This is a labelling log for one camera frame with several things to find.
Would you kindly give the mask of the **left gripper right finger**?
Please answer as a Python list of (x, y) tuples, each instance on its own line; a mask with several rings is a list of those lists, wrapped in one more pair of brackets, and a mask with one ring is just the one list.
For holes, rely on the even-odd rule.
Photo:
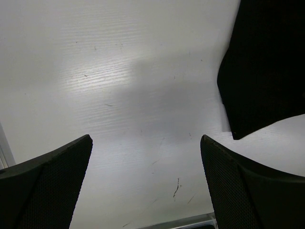
[(246, 158), (203, 135), (201, 157), (220, 229), (303, 229), (305, 178)]

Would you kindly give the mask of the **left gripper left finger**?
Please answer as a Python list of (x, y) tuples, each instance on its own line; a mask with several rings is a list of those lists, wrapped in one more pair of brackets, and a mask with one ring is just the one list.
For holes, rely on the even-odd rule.
[(84, 135), (0, 171), (2, 229), (68, 229), (92, 153)]

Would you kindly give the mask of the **black skirt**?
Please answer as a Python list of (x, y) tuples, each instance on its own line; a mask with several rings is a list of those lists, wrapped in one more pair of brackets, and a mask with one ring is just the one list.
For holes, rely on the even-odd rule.
[(217, 86), (235, 140), (304, 114), (304, 1), (241, 1)]

